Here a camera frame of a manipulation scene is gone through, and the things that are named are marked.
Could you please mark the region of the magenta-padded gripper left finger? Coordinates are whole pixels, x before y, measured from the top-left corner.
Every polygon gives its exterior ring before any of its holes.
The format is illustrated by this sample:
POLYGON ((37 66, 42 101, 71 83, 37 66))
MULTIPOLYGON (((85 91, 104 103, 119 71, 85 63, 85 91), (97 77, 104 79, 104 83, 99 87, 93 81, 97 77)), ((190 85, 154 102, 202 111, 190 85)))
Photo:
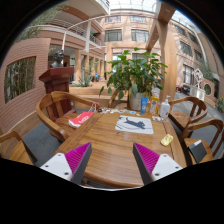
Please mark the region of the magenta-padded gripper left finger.
POLYGON ((86 143, 66 154, 55 154, 41 169, 80 185, 91 153, 92 144, 86 143))

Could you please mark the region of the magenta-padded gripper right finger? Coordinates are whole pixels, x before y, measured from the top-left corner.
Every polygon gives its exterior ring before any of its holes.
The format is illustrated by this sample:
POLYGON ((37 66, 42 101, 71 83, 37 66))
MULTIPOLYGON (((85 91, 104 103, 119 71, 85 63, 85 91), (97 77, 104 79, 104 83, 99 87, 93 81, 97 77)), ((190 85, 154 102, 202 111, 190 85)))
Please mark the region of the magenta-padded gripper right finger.
POLYGON ((168 154, 157 154, 138 143, 133 144, 133 155, 145 185, 182 169, 168 154))

